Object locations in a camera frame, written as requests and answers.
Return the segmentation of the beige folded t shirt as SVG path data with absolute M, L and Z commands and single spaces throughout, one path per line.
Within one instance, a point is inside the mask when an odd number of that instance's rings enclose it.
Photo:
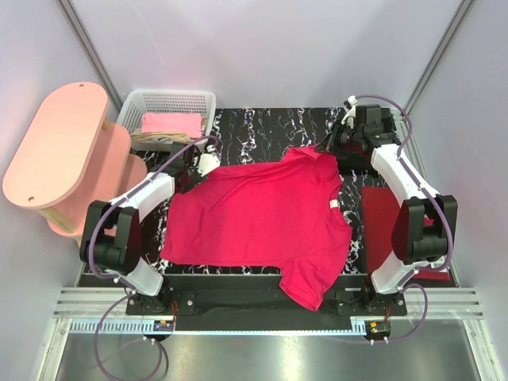
M 202 117 L 202 135 L 204 129 L 206 127 L 206 123 L 208 120 L 206 118 Z M 184 133 L 142 133 L 140 128 L 135 129 L 132 133 L 130 133 L 131 138 L 134 141 L 149 141 L 153 140 L 156 142 L 169 142 L 169 141 L 175 141 L 179 143 L 188 143 L 191 142 L 197 138 L 190 138 Z

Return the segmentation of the black folded t shirt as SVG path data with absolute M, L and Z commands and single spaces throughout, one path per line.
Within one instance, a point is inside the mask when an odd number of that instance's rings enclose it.
M 379 148 L 382 144 L 392 144 L 398 139 L 394 132 L 393 120 L 391 117 L 381 117 L 376 120 L 376 124 L 366 123 L 363 120 L 360 120 L 360 123 L 354 121 L 354 127 L 357 129 L 356 136 L 361 143 L 361 153 L 330 154 L 336 157 L 341 171 L 369 171 L 376 175 L 376 170 L 371 164 L 371 155 L 374 148 Z

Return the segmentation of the pink three tier shelf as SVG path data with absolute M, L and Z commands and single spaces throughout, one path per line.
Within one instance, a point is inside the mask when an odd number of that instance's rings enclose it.
M 49 94 L 6 170 L 2 190 L 16 206 L 46 218 L 51 230 L 80 241 L 88 206 L 108 202 L 148 173 L 132 154 L 128 130 L 106 116 L 106 91 L 70 83 Z

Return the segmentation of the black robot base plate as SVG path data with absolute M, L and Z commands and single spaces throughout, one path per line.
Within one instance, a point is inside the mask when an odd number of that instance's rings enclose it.
M 138 294 L 128 315 L 176 314 L 179 331 L 309 332 L 355 331 L 356 319 L 403 317 L 400 294 L 376 296 L 366 275 L 340 275 L 317 311 L 308 310 L 279 287 L 280 275 L 167 275 L 162 296 Z

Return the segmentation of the white plastic basket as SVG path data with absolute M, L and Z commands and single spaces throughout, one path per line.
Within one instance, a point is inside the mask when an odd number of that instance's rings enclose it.
M 197 90 L 135 90 L 125 100 L 117 123 L 137 151 L 170 150 L 211 132 L 216 96 Z

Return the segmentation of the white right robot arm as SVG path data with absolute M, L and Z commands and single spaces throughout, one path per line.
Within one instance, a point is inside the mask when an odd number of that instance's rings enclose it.
M 354 311 L 385 314 L 402 301 L 402 290 L 420 271 L 439 271 L 452 257 L 458 204 L 451 195 L 431 187 L 409 161 L 395 131 L 392 111 L 380 105 L 344 104 L 317 152 L 335 156 L 341 171 L 369 171 L 381 176 L 399 211 L 391 234 L 391 252 L 370 272 L 359 297 L 348 303 Z

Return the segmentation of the pink folded t shirt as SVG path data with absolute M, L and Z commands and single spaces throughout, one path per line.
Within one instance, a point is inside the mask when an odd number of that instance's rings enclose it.
M 140 130 L 142 133 L 184 133 L 190 138 L 198 138 L 202 135 L 202 115 L 146 113 Z

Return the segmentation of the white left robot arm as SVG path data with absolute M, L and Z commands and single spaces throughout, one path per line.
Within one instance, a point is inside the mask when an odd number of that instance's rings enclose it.
M 168 158 L 121 195 L 87 209 L 79 257 L 99 279 L 123 283 L 134 292 L 156 298 L 164 288 L 161 274 L 142 258 L 141 222 L 160 203 L 182 193 L 206 177 L 204 153 L 196 141 L 174 143 Z

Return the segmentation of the red t shirt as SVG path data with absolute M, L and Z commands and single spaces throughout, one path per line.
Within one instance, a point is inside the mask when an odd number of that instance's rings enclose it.
M 220 167 L 171 200 L 163 260 L 276 267 L 280 288 L 318 310 L 342 272 L 352 230 L 338 206 L 336 159 L 290 148 L 278 162 Z

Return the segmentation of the left orange connector board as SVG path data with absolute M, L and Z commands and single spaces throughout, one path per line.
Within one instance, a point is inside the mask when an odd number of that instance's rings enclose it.
M 153 323 L 153 330 L 157 332 L 174 332 L 175 331 L 175 318 L 171 319 L 156 319 Z

